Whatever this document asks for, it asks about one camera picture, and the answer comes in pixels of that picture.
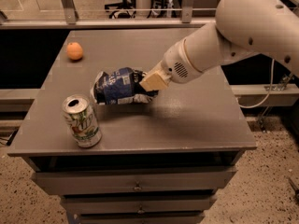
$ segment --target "drawer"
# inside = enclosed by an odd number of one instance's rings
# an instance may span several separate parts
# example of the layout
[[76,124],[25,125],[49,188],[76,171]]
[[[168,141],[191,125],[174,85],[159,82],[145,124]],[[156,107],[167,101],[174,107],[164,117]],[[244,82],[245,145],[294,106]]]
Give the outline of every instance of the drawer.
[[49,195],[223,189],[234,167],[34,173],[32,179]]
[[144,215],[87,215],[79,216],[81,224],[197,224],[204,219],[203,213],[177,212]]
[[187,212],[209,209],[215,196],[201,191],[105,194],[84,198],[62,199],[61,205],[72,214],[147,214],[158,212]]

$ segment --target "speckled floor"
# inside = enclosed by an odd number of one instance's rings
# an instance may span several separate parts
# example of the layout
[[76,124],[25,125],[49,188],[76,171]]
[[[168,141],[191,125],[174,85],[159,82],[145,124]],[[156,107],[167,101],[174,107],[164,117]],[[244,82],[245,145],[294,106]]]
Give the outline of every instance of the speckled floor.
[[[248,118],[258,148],[243,155],[201,224],[299,223],[299,204],[288,181],[291,176],[299,184],[298,146],[279,116],[266,121],[268,133],[261,133]],[[8,157],[7,147],[0,147],[0,223],[67,223],[59,198],[37,187],[31,173],[23,160]]]

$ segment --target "white cable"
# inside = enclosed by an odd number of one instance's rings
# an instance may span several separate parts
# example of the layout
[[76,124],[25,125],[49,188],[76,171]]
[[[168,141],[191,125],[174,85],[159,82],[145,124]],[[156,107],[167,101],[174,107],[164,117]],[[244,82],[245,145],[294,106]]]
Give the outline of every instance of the white cable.
[[269,97],[269,95],[270,95],[270,92],[271,92],[271,90],[272,90],[272,85],[273,85],[274,61],[275,61],[275,60],[272,59],[272,63],[271,63],[271,77],[270,77],[270,87],[269,87],[269,91],[268,91],[267,95],[263,98],[263,100],[262,100],[260,103],[258,103],[258,104],[256,104],[256,105],[251,105],[251,106],[243,106],[243,105],[240,105],[241,108],[255,108],[255,107],[260,106],[262,103],[264,103],[264,102],[268,99],[268,97]]

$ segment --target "table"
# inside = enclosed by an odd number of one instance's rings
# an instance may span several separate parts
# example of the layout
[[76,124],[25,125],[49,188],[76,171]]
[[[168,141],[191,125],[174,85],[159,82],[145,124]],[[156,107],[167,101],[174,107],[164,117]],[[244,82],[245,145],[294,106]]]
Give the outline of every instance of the table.
[[[256,148],[220,67],[171,83],[150,104],[96,105],[103,136],[94,147],[71,137],[67,96],[89,95],[100,71],[150,70],[194,30],[72,31],[65,40],[8,155],[25,159],[37,185],[61,196],[79,223],[199,223],[242,154]],[[72,62],[65,50],[75,41],[84,57]]]

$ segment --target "silver can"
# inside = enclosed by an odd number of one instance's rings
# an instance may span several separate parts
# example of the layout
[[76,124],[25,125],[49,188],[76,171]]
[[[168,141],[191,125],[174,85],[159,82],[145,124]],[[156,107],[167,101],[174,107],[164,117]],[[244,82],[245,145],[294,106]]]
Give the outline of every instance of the silver can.
[[81,94],[67,97],[63,103],[64,119],[80,147],[96,145],[102,134],[90,100]]

